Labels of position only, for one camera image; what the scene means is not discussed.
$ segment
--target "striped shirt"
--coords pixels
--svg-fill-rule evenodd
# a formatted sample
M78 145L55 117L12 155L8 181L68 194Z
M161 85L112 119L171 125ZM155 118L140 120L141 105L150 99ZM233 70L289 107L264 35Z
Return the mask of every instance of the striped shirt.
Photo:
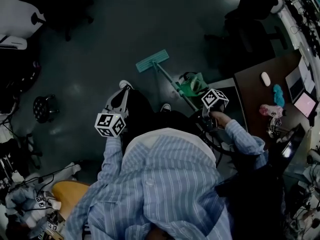
M261 154L264 142L235 120L225 130L240 152ZM152 145L137 142L123 154L121 140L108 138L97 182L73 209L66 239L82 238L88 223L94 240L145 239L155 224L175 239L232 239L225 199L214 188L222 181L201 148L179 136L159 135Z

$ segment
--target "computer mouse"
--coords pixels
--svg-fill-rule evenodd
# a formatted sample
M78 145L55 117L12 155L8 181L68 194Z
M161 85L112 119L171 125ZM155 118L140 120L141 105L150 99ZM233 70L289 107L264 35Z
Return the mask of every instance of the computer mouse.
M262 79L263 83L265 84L265 86L269 86L271 84L270 77L268 76L268 74L266 72L262 72L261 79Z

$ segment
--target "mop handle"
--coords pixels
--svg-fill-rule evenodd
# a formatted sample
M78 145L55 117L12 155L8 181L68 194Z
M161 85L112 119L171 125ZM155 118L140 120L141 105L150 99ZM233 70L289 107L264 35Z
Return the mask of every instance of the mop handle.
M170 84L173 86L173 88L180 94L180 96L186 101L186 103L189 104L189 106L197 112L199 109L191 102L191 100L185 95L185 93L180 89L180 87L176 84L176 82L171 78L171 76L155 61L152 62L153 67L155 70L157 70L157 67L161 71L161 73L164 75L166 79L170 82Z

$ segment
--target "sneaker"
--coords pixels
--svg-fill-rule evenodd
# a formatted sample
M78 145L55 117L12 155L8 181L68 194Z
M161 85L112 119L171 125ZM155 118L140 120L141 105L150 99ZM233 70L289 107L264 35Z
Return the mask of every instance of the sneaker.
M170 112L171 111L171 106L169 103L165 103L163 104L160 112Z
M119 83L120 89L123 89L123 88L125 88L126 86L130 86L130 88L133 89L131 83L129 83L129 82L126 81L126 80L121 80L120 83Z

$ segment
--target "mop head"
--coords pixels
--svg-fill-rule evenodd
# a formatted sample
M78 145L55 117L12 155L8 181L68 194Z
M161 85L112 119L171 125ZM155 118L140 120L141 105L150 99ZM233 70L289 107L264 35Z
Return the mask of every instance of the mop head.
M136 65L136 68L138 69L139 73L146 71L147 69L153 67L153 62L156 64L159 64L165 60L169 59L169 55L166 50L159 51L158 53L151 55L148 58L145 58L144 60L141 60Z

